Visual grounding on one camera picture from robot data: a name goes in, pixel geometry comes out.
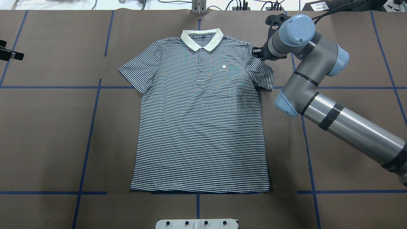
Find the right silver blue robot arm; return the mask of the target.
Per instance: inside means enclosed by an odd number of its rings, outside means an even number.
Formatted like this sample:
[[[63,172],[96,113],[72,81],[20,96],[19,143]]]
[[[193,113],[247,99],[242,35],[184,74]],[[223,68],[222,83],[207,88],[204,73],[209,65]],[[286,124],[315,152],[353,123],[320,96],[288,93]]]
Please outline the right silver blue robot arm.
[[[406,186],[406,138],[352,110],[324,89],[328,77],[342,73],[350,54],[317,30],[308,15],[271,14],[265,43],[252,49],[262,60],[297,58],[298,63],[276,96],[274,106],[288,116],[301,116],[361,151]]]

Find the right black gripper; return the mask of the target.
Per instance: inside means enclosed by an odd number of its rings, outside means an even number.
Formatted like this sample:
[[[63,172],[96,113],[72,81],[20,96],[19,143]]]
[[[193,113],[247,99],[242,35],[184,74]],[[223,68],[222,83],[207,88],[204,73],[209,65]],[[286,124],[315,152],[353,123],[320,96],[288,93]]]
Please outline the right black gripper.
[[[253,47],[252,48],[252,55],[256,58],[259,58],[261,60],[270,60],[270,61],[276,61],[279,60],[280,57],[275,56],[272,54],[269,50],[268,47],[263,46],[263,47]]]

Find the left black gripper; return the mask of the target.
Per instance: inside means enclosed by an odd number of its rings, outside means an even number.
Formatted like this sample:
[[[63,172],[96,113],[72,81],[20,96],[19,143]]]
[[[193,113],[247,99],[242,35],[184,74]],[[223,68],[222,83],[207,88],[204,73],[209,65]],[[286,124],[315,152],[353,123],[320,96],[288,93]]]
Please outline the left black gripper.
[[[0,41],[0,60],[9,61],[11,59],[23,60],[24,53],[12,51],[6,48],[7,42],[4,40]]]

